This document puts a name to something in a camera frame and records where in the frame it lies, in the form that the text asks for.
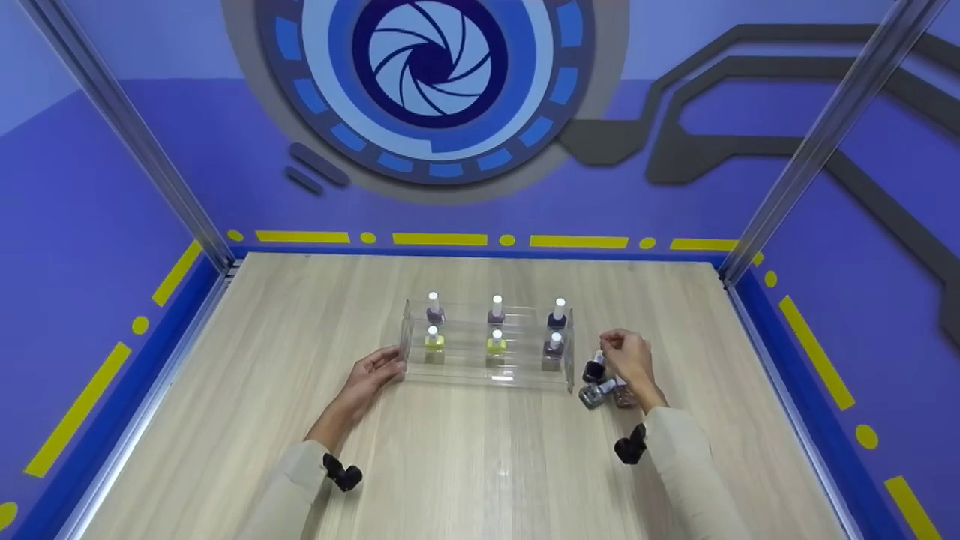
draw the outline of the wooden table surface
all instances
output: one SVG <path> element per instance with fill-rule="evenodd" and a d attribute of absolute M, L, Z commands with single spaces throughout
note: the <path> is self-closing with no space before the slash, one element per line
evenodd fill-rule
<path fill-rule="evenodd" d="M 844 537 L 705 263 L 251 254 L 84 538 L 231 538 L 352 362 L 395 343 L 404 301 L 429 290 L 545 307 L 564 296 L 578 374 L 600 331 L 640 331 L 755 538 Z M 628 467 L 612 452 L 641 419 L 562 391 L 404 381 L 343 450 L 363 483 L 325 489 L 304 538 L 683 538 L 649 457 Z"/>

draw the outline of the wrist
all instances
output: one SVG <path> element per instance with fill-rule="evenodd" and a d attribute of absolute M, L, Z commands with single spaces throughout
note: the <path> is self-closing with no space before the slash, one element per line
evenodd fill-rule
<path fill-rule="evenodd" d="M 636 401 L 640 404 L 640 408 L 643 409 L 644 414 L 647 414 L 657 406 L 670 406 L 666 398 L 663 397 L 663 392 L 660 391 L 657 384 L 650 378 L 644 377 L 631 381 L 630 391 L 634 393 Z"/>

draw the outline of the metal frame pole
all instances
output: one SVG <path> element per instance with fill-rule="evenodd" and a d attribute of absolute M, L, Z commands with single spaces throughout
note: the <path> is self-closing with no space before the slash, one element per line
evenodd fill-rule
<path fill-rule="evenodd" d="M 20 0 L 93 105 L 127 146 L 187 230 L 221 274 L 235 257 L 130 98 L 60 0 Z"/>
<path fill-rule="evenodd" d="M 810 128 L 720 265 L 724 284 L 736 284 L 827 160 L 924 34 L 948 0 L 899 0 L 867 41 L 847 76 Z"/>

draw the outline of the acrylic shelf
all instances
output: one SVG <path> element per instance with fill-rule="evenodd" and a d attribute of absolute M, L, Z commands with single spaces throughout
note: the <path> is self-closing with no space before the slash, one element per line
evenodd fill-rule
<path fill-rule="evenodd" d="M 489 304 L 443 303 L 441 348 L 426 345 L 428 303 L 408 300 L 400 330 L 400 354 L 407 362 L 406 379 L 451 384 L 539 388 L 573 391 L 573 312 L 559 332 L 564 350 L 559 357 L 543 353 L 553 332 L 546 326 L 551 308 L 503 306 L 504 321 L 487 323 Z M 492 330 L 503 331 L 506 350 L 489 353 Z"/>

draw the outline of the right hand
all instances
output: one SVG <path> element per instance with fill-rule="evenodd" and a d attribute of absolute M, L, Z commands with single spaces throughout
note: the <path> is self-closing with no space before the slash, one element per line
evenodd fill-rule
<path fill-rule="evenodd" d="M 650 342 L 635 331 L 621 328 L 600 334 L 600 349 L 617 375 L 630 385 L 654 382 Z"/>

